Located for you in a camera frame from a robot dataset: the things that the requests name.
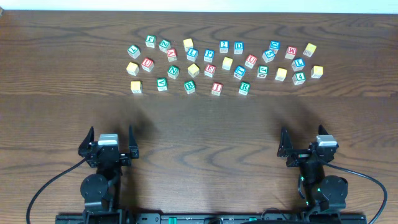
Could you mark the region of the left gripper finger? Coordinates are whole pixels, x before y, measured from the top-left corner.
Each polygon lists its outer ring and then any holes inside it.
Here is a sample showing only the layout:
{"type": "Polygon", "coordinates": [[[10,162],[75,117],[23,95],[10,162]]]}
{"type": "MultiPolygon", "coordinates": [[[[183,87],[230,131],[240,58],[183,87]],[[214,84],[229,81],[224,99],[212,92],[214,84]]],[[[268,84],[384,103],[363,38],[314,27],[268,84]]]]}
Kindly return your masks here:
{"type": "Polygon", "coordinates": [[[133,134],[132,126],[129,126],[129,150],[130,151],[138,151],[138,146],[136,143],[136,139],[133,134]]]}
{"type": "Polygon", "coordinates": [[[91,127],[90,130],[88,131],[88,134],[84,138],[84,140],[81,142],[79,146],[79,150],[87,150],[90,148],[90,143],[94,141],[94,127],[91,127]]]}

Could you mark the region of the green R block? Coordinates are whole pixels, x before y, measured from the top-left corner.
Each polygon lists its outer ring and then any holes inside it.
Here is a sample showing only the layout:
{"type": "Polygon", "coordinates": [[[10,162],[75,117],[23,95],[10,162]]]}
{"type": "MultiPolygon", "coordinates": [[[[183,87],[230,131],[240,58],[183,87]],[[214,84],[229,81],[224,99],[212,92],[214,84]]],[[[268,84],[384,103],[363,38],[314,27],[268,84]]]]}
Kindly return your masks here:
{"type": "Polygon", "coordinates": [[[250,91],[251,88],[251,84],[248,82],[241,82],[240,86],[239,86],[239,90],[238,93],[240,95],[247,95],[250,91]]]}

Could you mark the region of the green N block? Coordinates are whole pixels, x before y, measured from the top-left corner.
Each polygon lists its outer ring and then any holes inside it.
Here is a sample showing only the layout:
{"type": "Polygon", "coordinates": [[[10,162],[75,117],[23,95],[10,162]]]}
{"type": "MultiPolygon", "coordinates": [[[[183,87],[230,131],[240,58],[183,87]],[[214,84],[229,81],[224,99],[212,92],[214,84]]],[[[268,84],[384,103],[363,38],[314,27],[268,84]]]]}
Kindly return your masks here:
{"type": "Polygon", "coordinates": [[[177,79],[179,76],[179,68],[175,65],[171,65],[167,70],[167,75],[174,80],[177,79]]]}

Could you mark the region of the red E block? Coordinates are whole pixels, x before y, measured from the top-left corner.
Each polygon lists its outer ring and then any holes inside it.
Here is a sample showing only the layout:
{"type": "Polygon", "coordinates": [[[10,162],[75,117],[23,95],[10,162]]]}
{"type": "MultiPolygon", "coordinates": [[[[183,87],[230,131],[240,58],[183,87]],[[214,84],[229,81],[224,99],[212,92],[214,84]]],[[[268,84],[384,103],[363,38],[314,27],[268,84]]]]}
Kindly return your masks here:
{"type": "Polygon", "coordinates": [[[212,64],[207,64],[204,70],[205,76],[213,78],[216,71],[216,67],[212,64]]]}

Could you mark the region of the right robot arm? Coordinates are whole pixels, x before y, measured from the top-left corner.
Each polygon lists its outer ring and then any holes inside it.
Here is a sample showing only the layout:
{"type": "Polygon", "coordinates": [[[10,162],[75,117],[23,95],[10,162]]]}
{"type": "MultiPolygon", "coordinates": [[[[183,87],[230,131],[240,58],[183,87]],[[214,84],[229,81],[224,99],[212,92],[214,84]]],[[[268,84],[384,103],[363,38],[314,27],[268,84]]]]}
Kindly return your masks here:
{"type": "Polygon", "coordinates": [[[338,148],[335,138],[322,125],[307,149],[294,149],[287,129],[281,129],[277,156],[287,159],[287,167],[300,169],[298,190],[307,203],[302,218],[308,222],[314,221],[317,215],[337,215],[346,207],[348,181],[336,175],[325,175],[323,168],[334,159],[338,148]]]}

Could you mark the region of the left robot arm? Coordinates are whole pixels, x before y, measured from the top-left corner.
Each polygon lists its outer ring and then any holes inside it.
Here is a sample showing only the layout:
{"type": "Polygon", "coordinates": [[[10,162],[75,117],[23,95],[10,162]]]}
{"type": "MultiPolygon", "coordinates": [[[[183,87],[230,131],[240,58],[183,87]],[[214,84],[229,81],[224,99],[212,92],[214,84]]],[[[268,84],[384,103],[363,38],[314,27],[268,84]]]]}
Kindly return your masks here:
{"type": "Polygon", "coordinates": [[[94,128],[78,148],[78,154],[85,159],[95,174],[81,183],[80,193],[85,200],[84,223],[134,223],[135,219],[127,209],[119,207],[122,167],[130,166],[139,158],[139,148],[129,127],[128,152],[119,150],[117,134],[102,134],[94,140],[94,128]]]}

